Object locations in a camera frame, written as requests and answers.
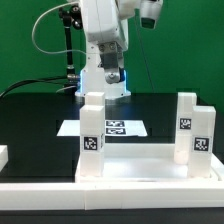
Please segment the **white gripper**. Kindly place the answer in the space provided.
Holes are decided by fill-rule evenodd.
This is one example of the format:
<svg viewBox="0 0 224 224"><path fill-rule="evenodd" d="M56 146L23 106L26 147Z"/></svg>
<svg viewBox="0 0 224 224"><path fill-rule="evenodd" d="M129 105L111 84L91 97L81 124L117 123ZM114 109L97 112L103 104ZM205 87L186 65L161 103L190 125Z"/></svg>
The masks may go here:
<svg viewBox="0 0 224 224"><path fill-rule="evenodd" d="M123 82L128 22L119 18L115 0L80 0L80 7L86 41L99 45L106 82Z"/></svg>

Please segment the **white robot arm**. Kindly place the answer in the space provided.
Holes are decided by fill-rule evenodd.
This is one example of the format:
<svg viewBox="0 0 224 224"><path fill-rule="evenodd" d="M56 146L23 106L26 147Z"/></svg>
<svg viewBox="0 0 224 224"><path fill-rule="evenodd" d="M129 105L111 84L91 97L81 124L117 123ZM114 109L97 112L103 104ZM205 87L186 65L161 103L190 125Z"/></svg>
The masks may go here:
<svg viewBox="0 0 224 224"><path fill-rule="evenodd" d="M103 92L107 101L129 97L123 52L128 50L128 19L140 0L67 1L80 11L86 39L86 64L75 95Z"/></svg>

